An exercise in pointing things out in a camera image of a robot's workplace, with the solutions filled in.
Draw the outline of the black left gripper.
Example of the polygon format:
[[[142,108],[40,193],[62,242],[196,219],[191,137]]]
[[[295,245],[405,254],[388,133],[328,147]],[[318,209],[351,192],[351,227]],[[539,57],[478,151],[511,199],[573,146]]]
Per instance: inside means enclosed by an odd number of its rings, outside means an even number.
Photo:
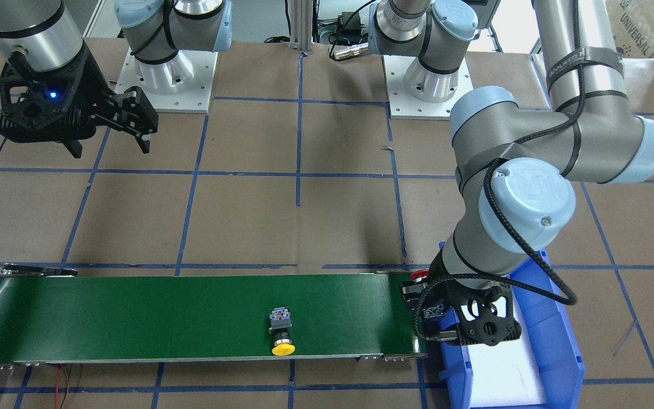
[[[511,285],[514,280],[495,276],[486,289],[474,289],[462,284],[460,279],[478,281],[489,279],[488,273],[451,274],[443,262],[443,251],[429,266],[426,283],[414,281],[400,282],[403,303],[413,313],[413,332],[426,341],[444,341],[451,346],[485,344],[496,346],[503,341],[516,341],[522,334],[519,321],[514,318],[514,300]],[[447,311],[454,310],[457,323],[444,331],[428,333],[420,329],[418,310],[426,293],[436,288],[444,299]]]

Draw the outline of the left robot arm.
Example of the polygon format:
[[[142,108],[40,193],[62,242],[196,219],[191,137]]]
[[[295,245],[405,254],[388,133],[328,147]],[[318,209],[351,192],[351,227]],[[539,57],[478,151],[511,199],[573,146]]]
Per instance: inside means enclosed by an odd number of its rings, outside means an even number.
[[[419,339],[454,346],[519,339],[512,289],[565,305],[576,295],[540,255],[575,211],[576,182],[654,175],[654,120],[628,103],[603,1],[535,1],[552,111],[482,86],[451,110],[465,213],[417,285],[403,283]]]

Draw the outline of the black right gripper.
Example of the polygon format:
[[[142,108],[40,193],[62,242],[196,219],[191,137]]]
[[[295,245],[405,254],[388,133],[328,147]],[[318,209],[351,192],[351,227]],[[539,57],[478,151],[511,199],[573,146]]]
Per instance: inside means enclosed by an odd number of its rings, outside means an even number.
[[[14,143],[57,142],[80,158],[81,140],[97,126],[127,133],[144,155],[158,114],[140,86],[116,94],[86,43],[61,68],[35,72],[23,48],[11,52],[0,75],[0,134]]]

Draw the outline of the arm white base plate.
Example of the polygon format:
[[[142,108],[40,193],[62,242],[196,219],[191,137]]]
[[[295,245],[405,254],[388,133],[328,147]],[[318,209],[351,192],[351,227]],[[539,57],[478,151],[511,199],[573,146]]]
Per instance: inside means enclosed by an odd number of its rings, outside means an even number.
[[[384,55],[385,85],[387,87],[390,114],[397,119],[450,120],[456,102],[474,89],[467,60],[463,60],[457,72],[450,80],[436,80],[428,86],[416,81],[412,86],[406,73],[415,57]],[[443,102],[423,101],[416,98],[418,93],[436,98],[447,94],[449,99]]]
[[[127,55],[115,91],[120,94],[140,86],[158,113],[207,114],[219,56],[181,50],[166,63],[149,65]]]

